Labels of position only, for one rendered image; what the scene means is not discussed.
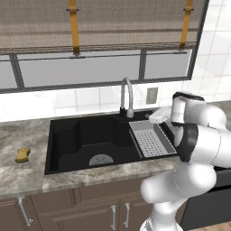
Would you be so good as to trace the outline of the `black kitchen sink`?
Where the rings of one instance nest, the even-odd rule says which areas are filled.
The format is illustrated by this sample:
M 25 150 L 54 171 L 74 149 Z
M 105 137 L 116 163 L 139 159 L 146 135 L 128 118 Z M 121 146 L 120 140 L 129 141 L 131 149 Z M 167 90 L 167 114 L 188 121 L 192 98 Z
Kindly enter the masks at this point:
M 46 175 L 106 167 L 148 158 L 137 143 L 132 122 L 147 122 L 152 112 L 52 120 L 44 173 Z

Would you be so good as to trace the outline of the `yellow sponge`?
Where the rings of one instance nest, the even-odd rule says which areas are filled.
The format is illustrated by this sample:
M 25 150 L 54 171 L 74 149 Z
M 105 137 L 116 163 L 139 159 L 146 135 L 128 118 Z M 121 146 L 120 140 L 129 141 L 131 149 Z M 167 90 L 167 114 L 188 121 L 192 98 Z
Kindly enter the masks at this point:
M 15 157 L 15 161 L 17 163 L 24 163 L 29 161 L 29 153 L 31 152 L 30 148 L 20 148 L 17 150 L 17 156 Z

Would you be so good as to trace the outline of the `beige roller blind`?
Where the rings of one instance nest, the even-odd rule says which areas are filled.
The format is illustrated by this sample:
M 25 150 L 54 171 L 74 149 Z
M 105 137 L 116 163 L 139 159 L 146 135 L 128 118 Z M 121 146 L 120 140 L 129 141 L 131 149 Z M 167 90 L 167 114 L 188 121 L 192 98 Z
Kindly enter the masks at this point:
M 0 0 L 0 54 L 72 51 L 69 1 L 82 51 L 180 47 L 187 0 Z

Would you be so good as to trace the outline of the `black dishwasher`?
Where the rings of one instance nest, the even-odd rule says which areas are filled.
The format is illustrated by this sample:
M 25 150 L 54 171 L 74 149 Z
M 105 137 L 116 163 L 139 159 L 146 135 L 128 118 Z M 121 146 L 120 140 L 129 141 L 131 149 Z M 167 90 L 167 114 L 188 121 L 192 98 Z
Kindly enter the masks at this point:
M 209 192 L 189 199 L 180 222 L 189 231 L 231 221 L 231 168 L 216 167 L 217 183 Z

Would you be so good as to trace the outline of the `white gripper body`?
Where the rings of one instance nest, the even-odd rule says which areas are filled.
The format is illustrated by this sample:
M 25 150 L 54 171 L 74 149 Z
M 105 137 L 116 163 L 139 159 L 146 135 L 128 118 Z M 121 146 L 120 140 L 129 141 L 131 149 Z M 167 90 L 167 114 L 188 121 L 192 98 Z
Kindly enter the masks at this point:
M 163 106 L 149 116 L 151 124 L 161 124 L 171 118 L 171 106 Z

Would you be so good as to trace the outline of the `grey wall socket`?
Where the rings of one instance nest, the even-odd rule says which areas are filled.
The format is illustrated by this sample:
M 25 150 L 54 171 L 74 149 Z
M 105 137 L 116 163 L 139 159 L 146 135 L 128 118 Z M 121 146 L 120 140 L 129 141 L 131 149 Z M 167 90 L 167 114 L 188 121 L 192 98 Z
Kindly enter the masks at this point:
M 158 88 L 148 88 L 146 95 L 146 103 L 147 104 L 155 104 L 158 95 Z

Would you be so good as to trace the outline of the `window with dark frame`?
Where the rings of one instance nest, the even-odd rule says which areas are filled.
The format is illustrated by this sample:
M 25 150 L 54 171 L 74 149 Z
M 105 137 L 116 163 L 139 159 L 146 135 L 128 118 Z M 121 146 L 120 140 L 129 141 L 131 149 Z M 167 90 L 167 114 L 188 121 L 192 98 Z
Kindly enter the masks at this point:
M 188 79 L 209 0 L 187 0 L 177 50 L 82 51 L 76 3 L 69 1 L 72 51 L 0 54 L 0 94 Z

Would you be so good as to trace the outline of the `grey perforated sink tray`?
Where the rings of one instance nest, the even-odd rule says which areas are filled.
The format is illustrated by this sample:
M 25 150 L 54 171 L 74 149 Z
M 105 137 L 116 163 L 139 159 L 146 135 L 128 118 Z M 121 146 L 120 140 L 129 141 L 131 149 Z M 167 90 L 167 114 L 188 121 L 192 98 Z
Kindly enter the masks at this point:
M 129 123 L 138 148 L 144 158 L 154 158 L 175 154 L 176 150 L 158 124 L 148 120 Z

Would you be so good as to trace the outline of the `brown cupboard door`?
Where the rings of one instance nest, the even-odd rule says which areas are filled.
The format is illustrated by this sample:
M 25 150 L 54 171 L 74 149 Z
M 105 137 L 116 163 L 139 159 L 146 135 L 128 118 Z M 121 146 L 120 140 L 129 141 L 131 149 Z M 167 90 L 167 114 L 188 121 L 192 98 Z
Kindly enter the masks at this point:
M 116 205 L 119 231 L 119 198 L 115 186 L 96 185 L 32 196 L 42 231 L 113 231 L 112 205 Z
M 129 227 L 125 228 L 125 203 L 130 203 Z M 120 201 L 119 231 L 140 231 L 143 222 L 150 216 L 152 205 L 147 204 L 141 197 L 127 198 Z
M 0 199 L 0 231 L 40 231 L 26 200 L 23 200 L 26 216 L 32 219 L 27 224 L 18 199 Z

